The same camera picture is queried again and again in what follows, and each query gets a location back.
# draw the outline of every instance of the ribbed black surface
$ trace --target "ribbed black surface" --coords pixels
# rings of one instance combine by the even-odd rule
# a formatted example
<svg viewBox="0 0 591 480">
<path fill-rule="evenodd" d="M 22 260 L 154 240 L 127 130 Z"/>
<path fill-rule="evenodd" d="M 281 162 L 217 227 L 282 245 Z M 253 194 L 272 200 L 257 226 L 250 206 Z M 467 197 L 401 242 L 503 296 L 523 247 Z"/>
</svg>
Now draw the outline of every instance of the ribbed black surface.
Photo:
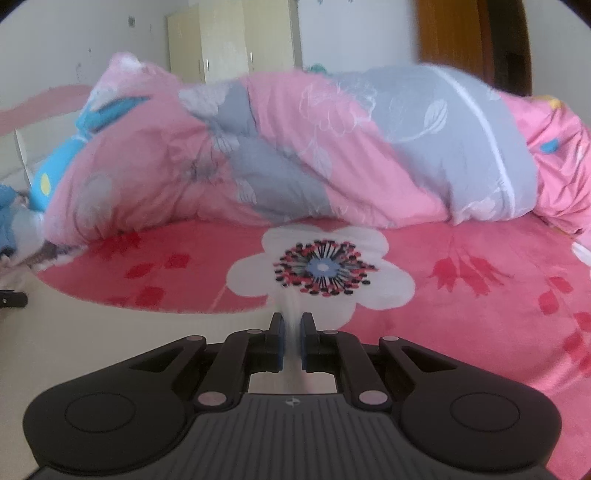
<svg viewBox="0 0 591 480">
<path fill-rule="evenodd" d="M 44 469 L 34 480 L 73 480 Z M 542 467 L 482 475 L 417 451 L 383 414 L 340 394 L 245 395 L 226 413 L 200 416 L 167 456 L 113 480 L 556 480 Z"/>
</svg>

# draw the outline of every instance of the flower center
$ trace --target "flower center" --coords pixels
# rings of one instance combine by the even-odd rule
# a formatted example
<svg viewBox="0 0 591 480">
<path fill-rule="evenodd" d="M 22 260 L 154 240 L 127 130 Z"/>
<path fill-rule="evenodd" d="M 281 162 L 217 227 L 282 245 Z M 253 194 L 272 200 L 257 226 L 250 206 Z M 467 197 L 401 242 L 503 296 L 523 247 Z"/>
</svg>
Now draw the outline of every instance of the flower center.
<svg viewBox="0 0 591 480">
<path fill-rule="evenodd" d="M 273 264 L 278 282 L 323 297 L 352 295 L 360 286 L 370 285 L 368 272 L 377 270 L 361 260 L 354 244 L 334 240 L 297 244 L 279 260 Z"/>
</svg>

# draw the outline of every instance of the cream wardrobe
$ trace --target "cream wardrobe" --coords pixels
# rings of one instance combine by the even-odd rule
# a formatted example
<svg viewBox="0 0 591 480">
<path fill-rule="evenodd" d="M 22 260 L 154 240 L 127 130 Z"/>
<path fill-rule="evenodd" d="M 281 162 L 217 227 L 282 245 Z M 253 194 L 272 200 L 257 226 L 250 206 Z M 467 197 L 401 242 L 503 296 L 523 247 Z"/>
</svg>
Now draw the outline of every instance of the cream wardrobe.
<svg viewBox="0 0 591 480">
<path fill-rule="evenodd" d="M 168 45 L 187 83 L 301 67 L 296 0 L 204 1 L 168 17 Z"/>
</svg>

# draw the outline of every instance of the round pad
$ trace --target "round pad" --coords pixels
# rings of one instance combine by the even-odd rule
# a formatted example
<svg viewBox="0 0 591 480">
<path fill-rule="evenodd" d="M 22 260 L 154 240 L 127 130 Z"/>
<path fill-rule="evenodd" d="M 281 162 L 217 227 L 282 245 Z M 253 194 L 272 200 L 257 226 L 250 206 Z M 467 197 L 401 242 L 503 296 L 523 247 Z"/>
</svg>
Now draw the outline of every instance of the round pad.
<svg viewBox="0 0 591 480">
<path fill-rule="evenodd" d="M 107 385 L 87 383 L 82 377 L 39 395 L 23 419 L 37 463 L 82 475 L 107 475 L 165 454 L 181 437 L 185 405 L 172 391 L 142 390 L 138 385 L 109 391 Z"/>
<path fill-rule="evenodd" d="M 416 447 L 472 472 L 545 464 L 560 423 L 552 402 L 538 391 L 468 367 L 426 375 L 402 404 L 400 416 Z"/>
<path fill-rule="evenodd" d="M 519 409 L 511 400 L 490 393 L 464 395 L 452 403 L 452 417 L 468 429 L 500 432 L 519 420 Z"/>
<path fill-rule="evenodd" d="M 88 433 L 120 429 L 135 415 L 134 403 L 123 395 L 95 393 L 74 400 L 66 409 L 66 420 Z"/>
</svg>

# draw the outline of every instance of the white wall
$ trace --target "white wall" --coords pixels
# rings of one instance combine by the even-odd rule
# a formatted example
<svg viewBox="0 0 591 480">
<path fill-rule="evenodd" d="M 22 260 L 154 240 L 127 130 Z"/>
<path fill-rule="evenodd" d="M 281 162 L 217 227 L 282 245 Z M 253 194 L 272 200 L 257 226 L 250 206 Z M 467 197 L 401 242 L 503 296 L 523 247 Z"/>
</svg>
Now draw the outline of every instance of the white wall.
<svg viewBox="0 0 591 480">
<path fill-rule="evenodd" d="M 299 0 L 298 11 L 305 67 L 352 72 L 417 59 L 414 0 Z"/>
<path fill-rule="evenodd" d="M 187 0 L 28 0 L 0 25 L 0 109 L 93 84 L 117 51 L 169 67 L 165 16 Z M 135 17 L 135 27 L 128 17 Z"/>
<path fill-rule="evenodd" d="M 535 95 L 553 95 L 591 125 L 591 29 L 558 0 L 524 0 Z"/>
</svg>

